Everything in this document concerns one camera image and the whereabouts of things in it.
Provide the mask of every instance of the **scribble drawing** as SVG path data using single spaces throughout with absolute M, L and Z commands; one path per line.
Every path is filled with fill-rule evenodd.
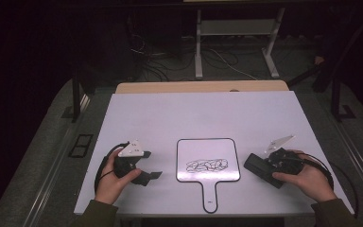
M 196 160 L 186 164 L 187 172 L 218 172 L 228 167 L 226 159 Z

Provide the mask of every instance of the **sleeve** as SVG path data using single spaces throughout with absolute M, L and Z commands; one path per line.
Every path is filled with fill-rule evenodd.
M 115 206 L 100 201 L 90 201 L 84 213 L 70 226 L 113 227 L 116 212 Z
M 315 211 L 317 227 L 360 227 L 341 199 L 311 205 Z

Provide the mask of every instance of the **black wall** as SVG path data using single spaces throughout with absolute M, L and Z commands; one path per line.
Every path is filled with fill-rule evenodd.
M 0 1 L 0 198 L 55 94 L 70 79 L 52 5 Z

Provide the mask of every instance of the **tabletop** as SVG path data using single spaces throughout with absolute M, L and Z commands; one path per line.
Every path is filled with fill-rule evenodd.
M 227 90 L 242 89 L 236 87 L 240 82 L 235 81 L 235 86 L 229 86 Z M 177 83 L 164 84 L 182 86 Z M 126 87 L 132 86 L 121 84 L 118 91 L 125 92 Z M 193 89 L 187 93 L 162 93 L 160 89 L 149 88 L 151 93 L 118 94 L 116 90 L 98 136 L 75 213 L 83 213 L 94 197 L 95 174 L 106 153 L 117 144 L 138 139 L 144 150 L 151 151 L 151 156 L 139 161 L 137 167 L 146 172 L 162 171 L 163 174 L 147 186 L 130 183 L 115 204 L 120 207 L 118 214 L 123 217 L 205 217 L 209 214 L 203 209 L 201 185 L 177 180 L 178 141 L 228 138 L 235 143 L 240 179 L 216 185 L 218 208 L 211 216 L 313 214 L 310 208 L 313 201 L 298 188 L 285 184 L 277 189 L 243 167 L 251 153 L 265 158 L 264 151 L 270 141 L 294 134 L 296 137 L 285 148 L 304 150 L 330 168 L 294 92 L 286 89 L 260 92 L 257 86 L 252 86 L 256 90 L 251 92 L 219 92 L 216 89 L 221 85 L 208 87 L 212 88 L 209 89 L 212 92 L 198 93 Z M 333 176 L 337 195 L 353 211 L 334 173 Z

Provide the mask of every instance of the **paddle handle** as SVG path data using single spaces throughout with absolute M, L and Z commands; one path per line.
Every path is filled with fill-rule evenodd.
M 216 183 L 202 183 L 203 206 L 207 213 L 214 213 L 217 209 Z

